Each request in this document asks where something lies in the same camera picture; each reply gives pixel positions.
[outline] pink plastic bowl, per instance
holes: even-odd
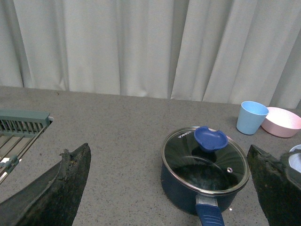
[[[261,124],[262,128],[277,137],[292,137],[301,130],[301,118],[285,109],[268,107],[269,114]]]

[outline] pot handle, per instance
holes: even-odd
[[[198,194],[196,200],[196,211],[202,226],[225,226],[215,198]]]

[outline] light blue plastic cup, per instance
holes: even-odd
[[[254,101],[244,101],[240,107],[236,128],[243,134],[252,135],[258,130],[268,113],[266,106]]]

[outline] speckled countertop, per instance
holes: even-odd
[[[160,183],[161,146],[188,126],[220,129],[245,153],[255,144],[276,158],[301,144],[301,133],[278,138],[262,128],[252,136],[236,129],[239,105],[0,87],[0,108],[50,112],[54,122],[0,186],[0,202],[18,192],[87,142],[92,160],[74,226],[199,226],[177,209]],[[292,110],[301,115],[301,110]],[[268,226],[252,178],[222,213],[227,226]]]

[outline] wire rack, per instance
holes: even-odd
[[[0,109],[0,184],[50,122],[47,112]]]

